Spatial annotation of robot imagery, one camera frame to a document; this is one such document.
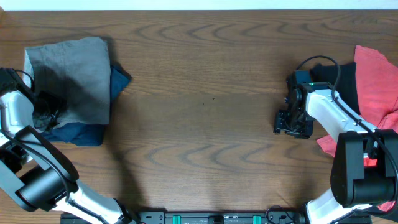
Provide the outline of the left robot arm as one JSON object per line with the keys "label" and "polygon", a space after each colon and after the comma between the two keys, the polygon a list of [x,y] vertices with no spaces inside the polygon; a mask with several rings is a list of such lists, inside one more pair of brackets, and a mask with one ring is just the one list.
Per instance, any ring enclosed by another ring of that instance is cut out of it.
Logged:
{"label": "left robot arm", "polygon": [[72,162],[35,127],[48,130],[65,104],[46,91],[36,93],[12,68],[1,69],[1,189],[28,212],[59,211],[70,223],[139,223],[115,198],[79,180]]}

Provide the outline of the grey shorts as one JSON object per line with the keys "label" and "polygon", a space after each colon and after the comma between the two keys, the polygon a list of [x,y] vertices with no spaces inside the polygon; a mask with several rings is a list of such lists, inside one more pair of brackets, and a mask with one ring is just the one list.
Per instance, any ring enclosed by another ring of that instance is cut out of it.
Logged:
{"label": "grey shorts", "polygon": [[108,124],[111,67],[108,45],[99,37],[25,48],[24,68],[35,89],[67,101],[57,127],[68,123]]}

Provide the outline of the red shorts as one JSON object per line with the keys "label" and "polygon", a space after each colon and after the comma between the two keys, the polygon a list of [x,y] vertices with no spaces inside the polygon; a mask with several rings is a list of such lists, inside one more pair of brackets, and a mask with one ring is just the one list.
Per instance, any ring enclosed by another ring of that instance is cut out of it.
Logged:
{"label": "red shorts", "polygon": [[379,129],[397,131],[397,67],[376,49],[354,51],[361,117]]}

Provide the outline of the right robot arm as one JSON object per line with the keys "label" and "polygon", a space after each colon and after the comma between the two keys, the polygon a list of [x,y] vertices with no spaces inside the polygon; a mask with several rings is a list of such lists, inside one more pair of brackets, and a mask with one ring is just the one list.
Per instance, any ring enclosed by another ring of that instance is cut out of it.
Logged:
{"label": "right robot arm", "polygon": [[397,133],[363,120],[328,82],[288,81],[287,109],[276,114],[274,132],[308,139],[318,121],[336,141],[330,189],[307,202],[294,223],[342,223],[356,214],[389,216],[370,208],[397,202]]}

